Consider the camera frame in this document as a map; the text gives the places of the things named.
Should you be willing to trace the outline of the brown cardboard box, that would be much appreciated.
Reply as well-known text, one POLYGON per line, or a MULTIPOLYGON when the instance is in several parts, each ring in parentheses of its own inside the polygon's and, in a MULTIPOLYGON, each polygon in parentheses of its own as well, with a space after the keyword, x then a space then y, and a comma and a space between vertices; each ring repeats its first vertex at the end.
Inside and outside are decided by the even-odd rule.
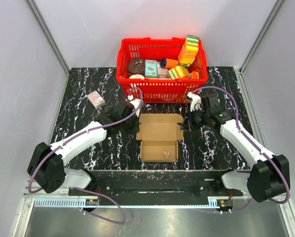
POLYGON ((169 162, 179 160, 178 143, 184 139, 180 130, 183 117, 179 114, 141 114, 140 131, 136 140, 141 142, 140 159, 142 162, 169 162), (175 157, 166 159, 164 150, 174 150, 175 157))

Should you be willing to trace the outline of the small clear plastic bag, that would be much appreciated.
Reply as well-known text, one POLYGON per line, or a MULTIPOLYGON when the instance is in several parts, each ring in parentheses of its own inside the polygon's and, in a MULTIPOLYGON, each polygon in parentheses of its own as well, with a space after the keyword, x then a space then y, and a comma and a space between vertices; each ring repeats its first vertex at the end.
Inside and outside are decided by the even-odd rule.
POLYGON ((175 157, 174 150, 164 150, 162 154, 163 154, 163 157, 166 159, 173 159, 175 157))

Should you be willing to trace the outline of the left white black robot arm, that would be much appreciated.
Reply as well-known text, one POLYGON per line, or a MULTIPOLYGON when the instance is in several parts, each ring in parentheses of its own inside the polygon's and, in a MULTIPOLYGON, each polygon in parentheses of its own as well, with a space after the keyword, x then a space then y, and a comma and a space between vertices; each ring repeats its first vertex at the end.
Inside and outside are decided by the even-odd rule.
POLYGON ((69 169, 66 165, 90 146, 122 130, 137 132, 142 105, 139 99, 123 100, 68 138, 51 145, 39 143, 27 169, 31 176, 29 184, 36 182, 47 194, 60 187, 79 188, 85 195, 95 193, 96 179, 89 171, 69 169))

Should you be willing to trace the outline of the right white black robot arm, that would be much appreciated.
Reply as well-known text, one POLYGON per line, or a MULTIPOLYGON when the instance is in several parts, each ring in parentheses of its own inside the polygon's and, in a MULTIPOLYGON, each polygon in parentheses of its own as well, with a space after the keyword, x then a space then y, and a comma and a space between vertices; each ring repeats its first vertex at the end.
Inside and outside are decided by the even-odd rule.
POLYGON ((214 94, 187 94, 190 109, 181 130, 196 132, 208 126, 230 142, 249 164, 251 171, 225 171, 214 183, 214 190, 224 196, 231 190, 249 193, 257 202, 273 199, 290 190, 289 161, 284 155, 274 155, 261 145, 236 119, 223 108, 214 94))

